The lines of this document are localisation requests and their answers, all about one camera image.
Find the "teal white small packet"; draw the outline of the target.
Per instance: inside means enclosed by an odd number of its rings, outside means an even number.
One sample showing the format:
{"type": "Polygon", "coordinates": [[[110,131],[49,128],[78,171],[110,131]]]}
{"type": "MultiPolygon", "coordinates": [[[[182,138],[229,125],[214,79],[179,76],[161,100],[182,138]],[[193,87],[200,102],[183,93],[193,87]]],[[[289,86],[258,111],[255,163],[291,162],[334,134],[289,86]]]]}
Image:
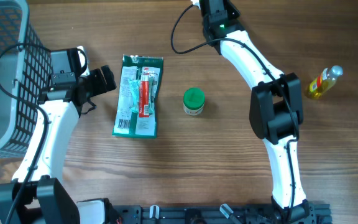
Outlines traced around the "teal white small packet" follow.
{"type": "Polygon", "coordinates": [[[132,106],[130,107],[133,113],[139,113],[139,100],[140,100],[140,80],[129,81],[132,95],[132,106]]]}

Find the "red white small packet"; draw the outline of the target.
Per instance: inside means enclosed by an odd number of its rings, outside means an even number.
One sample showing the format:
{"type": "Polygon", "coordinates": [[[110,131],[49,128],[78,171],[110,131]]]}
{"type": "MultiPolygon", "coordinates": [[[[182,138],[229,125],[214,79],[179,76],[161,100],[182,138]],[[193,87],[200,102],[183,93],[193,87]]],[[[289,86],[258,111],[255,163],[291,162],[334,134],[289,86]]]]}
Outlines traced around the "red white small packet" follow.
{"type": "Polygon", "coordinates": [[[144,70],[140,78],[139,93],[139,117],[148,118],[150,116],[151,87],[153,75],[149,70],[144,70]]]}

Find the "green lid jar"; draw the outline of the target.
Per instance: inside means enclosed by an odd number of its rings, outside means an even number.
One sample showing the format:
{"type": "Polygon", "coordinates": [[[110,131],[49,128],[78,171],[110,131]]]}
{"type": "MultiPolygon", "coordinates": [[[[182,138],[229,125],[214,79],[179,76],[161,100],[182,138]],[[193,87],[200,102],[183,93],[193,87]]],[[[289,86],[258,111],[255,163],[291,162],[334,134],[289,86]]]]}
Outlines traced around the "green lid jar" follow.
{"type": "Polygon", "coordinates": [[[199,115],[205,104],[204,92],[199,88],[189,88],[183,95],[183,109],[191,116],[199,115]]]}

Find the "yellow dish soap bottle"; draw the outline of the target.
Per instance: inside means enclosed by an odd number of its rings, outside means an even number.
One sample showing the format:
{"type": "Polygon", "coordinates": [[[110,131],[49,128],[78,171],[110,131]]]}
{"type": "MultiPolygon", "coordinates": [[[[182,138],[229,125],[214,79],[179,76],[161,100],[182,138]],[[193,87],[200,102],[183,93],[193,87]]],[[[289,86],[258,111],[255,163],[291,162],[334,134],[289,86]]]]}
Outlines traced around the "yellow dish soap bottle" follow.
{"type": "Polygon", "coordinates": [[[308,98],[318,100],[330,88],[332,88],[339,77],[343,75],[343,69],[339,65],[325,68],[307,87],[305,94],[308,98]]]}

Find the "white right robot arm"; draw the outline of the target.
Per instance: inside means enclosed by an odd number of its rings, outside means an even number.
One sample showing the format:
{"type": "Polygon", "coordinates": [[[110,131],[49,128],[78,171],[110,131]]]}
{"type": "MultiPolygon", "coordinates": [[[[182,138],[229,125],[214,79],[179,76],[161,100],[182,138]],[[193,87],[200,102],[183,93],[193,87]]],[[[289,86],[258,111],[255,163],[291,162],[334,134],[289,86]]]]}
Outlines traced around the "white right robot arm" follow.
{"type": "Polygon", "coordinates": [[[219,55],[234,65],[251,89],[249,121],[268,152],[277,220],[294,223],[306,218],[308,201],[300,180],[297,152],[303,122],[299,78],[275,68],[236,19],[204,22],[203,35],[219,55]]]}

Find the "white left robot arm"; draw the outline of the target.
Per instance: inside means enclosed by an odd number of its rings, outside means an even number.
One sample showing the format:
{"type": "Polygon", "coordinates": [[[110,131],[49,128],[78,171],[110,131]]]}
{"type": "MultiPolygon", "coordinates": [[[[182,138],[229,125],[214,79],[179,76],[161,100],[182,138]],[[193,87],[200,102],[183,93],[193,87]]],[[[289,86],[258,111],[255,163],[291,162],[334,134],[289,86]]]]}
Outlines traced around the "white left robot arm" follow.
{"type": "Polygon", "coordinates": [[[107,198],[74,202],[62,185],[71,134],[92,96],[116,89],[105,65],[77,80],[55,74],[41,94],[39,116],[29,148],[12,181],[0,184],[2,223],[119,223],[107,198]]]}

